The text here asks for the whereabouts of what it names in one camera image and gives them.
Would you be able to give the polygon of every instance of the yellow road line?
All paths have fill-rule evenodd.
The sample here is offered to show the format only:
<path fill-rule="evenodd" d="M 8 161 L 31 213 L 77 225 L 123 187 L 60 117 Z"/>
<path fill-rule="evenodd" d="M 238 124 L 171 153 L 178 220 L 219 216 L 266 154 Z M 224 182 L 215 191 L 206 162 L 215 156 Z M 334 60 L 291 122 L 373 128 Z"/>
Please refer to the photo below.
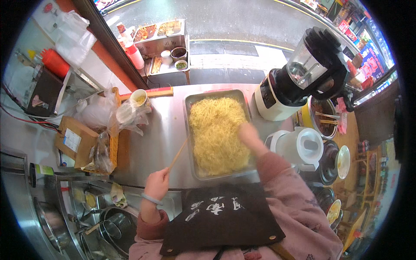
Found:
<path fill-rule="evenodd" d="M 115 10 L 118 10 L 118 9 L 123 8 L 123 7 L 125 7 L 125 6 L 131 5 L 131 4 L 133 4 L 133 3 L 135 3 L 135 2 L 138 2 L 138 1 L 141 1 L 141 0 L 136 0 L 136 1 L 130 2 L 130 3 L 128 3 L 128 4 L 122 5 L 122 6 L 120 6 L 120 7 L 117 7 L 116 9 L 109 11 L 107 14 L 109 14 L 109 13 L 111 13 L 111 12 L 114 12 Z"/>
<path fill-rule="evenodd" d="M 310 17 L 312 17 L 313 19 L 317 20 L 318 22 L 322 23 L 323 25 L 328 26 L 328 25 L 326 25 L 323 21 L 321 21 L 321 20 L 317 19 L 316 17 L 314 17 L 314 16 L 312 16 L 312 15 L 308 14 L 308 13 L 307 13 L 307 12 L 305 12 L 305 11 L 300 10 L 299 8 L 296 8 L 296 7 L 292 6 L 292 5 L 289 5 L 289 4 L 287 4 L 287 3 L 285 3 L 285 2 L 282 2 L 282 1 L 279 1 L 279 0 L 273 0 L 273 1 L 275 1 L 275 2 L 279 2 L 279 3 L 284 4 L 284 5 L 287 5 L 287 6 L 291 7 L 291 8 L 294 8 L 294 9 L 296 9 L 296 10 L 298 10 L 298 11 L 300 11 L 300 12 L 302 12 L 302 13 L 304 13 L 304 14 L 306 14 L 306 15 L 310 16 Z"/>
<path fill-rule="evenodd" d="M 232 40 L 232 39 L 196 39 L 196 40 L 189 40 L 189 41 L 190 42 L 200 42 L 200 41 L 248 42 L 248 43 L 254 43 L 254 44 L 259 44 L 259 45 L 272 46 L 272 47 L 276 47 L 276 48 L 280 48 L 280 49 L 289 50 L 289 51 L 292 51 L 292 52 L 294 51 L 293 49 L 286 48 L 286 47 L 282 47 L 282 46 L 278 46 L 278 45 L 273 45 L 273 44 L 264 43 L 264 42 L 252 42 L 252 41 L 246 41 L 246 40 Z"/>

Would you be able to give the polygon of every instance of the wire strainer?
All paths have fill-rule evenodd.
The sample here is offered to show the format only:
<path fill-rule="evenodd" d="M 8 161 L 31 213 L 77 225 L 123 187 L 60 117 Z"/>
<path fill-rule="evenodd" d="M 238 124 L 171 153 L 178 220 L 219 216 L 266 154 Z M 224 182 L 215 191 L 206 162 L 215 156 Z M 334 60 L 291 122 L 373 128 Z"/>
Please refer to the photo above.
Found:
<path fill-rule="evenodd" d="M 120 239 L 123 232 L 127 231 L 131 222 L 123 213 L 116 213 L 103 222 L 106 232 L 116 238 Z"/>

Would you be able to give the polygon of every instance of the sidewalk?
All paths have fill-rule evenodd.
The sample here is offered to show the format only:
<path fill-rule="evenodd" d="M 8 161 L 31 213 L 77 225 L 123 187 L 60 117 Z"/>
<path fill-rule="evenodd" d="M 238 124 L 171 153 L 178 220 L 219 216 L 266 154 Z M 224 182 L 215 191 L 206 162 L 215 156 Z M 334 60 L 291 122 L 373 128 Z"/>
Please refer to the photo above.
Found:
<path fill-rule="evenodd" d="M 259 84 L 272 68 L 286 65 L 292 51 L 236 41 L 191 41 L 191 84 Z M 148 86 L 186 84 L 184 73 L 150 76 Z"/>

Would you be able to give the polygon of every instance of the wet pavement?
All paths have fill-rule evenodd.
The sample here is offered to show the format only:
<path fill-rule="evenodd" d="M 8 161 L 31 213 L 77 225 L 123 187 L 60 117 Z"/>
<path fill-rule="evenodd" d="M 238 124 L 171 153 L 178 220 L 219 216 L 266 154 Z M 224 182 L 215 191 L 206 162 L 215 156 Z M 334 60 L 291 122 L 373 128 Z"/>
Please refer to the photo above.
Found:
<path fill-rule="evenodd" d="M 186 19 L 191 40 L 233 39 L 294 49 L 306 29 L 326 25 L 274 0 L 141 0 L 104 17 L 126 27 Z"/>

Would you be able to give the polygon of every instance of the white electric kettle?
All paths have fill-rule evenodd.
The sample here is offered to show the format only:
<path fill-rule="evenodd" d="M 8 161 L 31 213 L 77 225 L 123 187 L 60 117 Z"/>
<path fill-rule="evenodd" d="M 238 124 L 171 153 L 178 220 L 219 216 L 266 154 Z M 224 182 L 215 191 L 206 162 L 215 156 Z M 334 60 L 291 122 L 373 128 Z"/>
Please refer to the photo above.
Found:
<path fill-rule="evenodd" d="M 315 171 L 324 153 L 319 133 L 306 127 L 295 127 L 293 132 L 280 130 L 266 138 L 265 145 L 301 171 Z"/>

